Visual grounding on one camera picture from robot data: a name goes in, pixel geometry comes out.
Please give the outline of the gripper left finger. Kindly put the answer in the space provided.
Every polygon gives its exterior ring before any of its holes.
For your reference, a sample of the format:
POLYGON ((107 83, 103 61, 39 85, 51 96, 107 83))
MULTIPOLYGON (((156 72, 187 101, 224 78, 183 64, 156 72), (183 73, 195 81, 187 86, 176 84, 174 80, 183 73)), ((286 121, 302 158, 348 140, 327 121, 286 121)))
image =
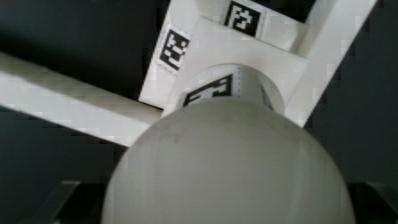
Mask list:
POLYGON ((34 212, 34 215, 23 221, 20 221, 18 224, 59 224, 57 215, 62 211, 80 184, 80 181, 60 182, 34 212))

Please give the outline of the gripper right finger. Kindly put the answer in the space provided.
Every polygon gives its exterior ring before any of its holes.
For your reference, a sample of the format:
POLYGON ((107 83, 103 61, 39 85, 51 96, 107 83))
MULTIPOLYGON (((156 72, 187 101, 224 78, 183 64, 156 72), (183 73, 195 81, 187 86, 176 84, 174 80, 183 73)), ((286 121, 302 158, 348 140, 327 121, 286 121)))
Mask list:
POLYGON ((398 220, 398 192, 382 183, 368 182, 368 219, 398 220))

